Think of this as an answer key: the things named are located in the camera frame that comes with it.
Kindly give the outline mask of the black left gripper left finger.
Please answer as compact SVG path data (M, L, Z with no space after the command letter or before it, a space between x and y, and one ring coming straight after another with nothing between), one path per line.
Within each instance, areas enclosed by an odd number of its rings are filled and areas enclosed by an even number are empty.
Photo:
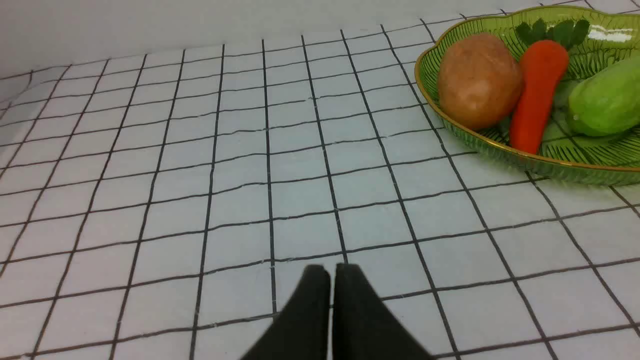
M330 274L304 268L290 299L243 360L325 360L328 353Z

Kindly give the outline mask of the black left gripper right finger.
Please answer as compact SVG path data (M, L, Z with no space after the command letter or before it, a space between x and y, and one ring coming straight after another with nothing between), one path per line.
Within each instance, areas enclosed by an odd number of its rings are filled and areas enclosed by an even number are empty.
M334 274L334 360L432 360L434 356L384 305L361 267L339 263Z

